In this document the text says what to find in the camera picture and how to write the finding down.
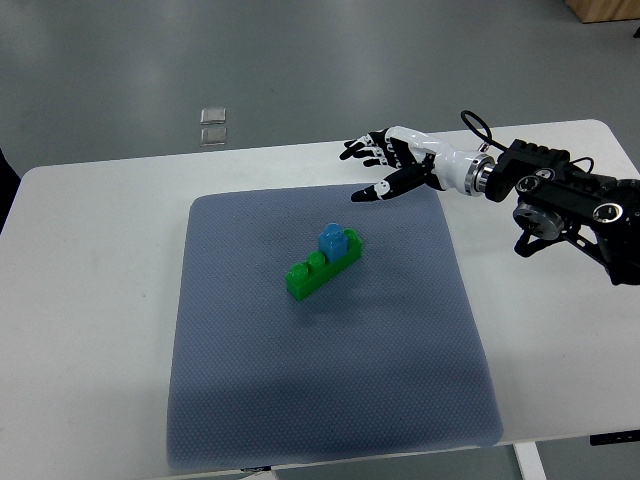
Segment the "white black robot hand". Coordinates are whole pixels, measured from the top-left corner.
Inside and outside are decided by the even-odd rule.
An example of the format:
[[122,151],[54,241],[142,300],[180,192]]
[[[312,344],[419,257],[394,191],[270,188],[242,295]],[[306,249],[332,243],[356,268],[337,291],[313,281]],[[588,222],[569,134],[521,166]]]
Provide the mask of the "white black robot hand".
[[342,160],[359,159],[366,167],[388,166],[383,180],[351,195],[353,202],[389,200],[426,185],[455,189],[467,196],[485,192],[494,159],[480,151],[456,150],[448,142],[406,127],[394,126],[347,141]]

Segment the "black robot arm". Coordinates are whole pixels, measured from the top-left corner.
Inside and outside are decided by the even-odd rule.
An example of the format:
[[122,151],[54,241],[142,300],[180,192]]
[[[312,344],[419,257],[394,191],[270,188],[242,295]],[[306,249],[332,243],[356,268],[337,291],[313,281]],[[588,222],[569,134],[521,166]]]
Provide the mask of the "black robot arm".
[[567,242],[603,266],[612,284],[639,284],[637,179],[584,171],[566,150],[516,140],[477,186],[494,202],[517,194],[518,255]]

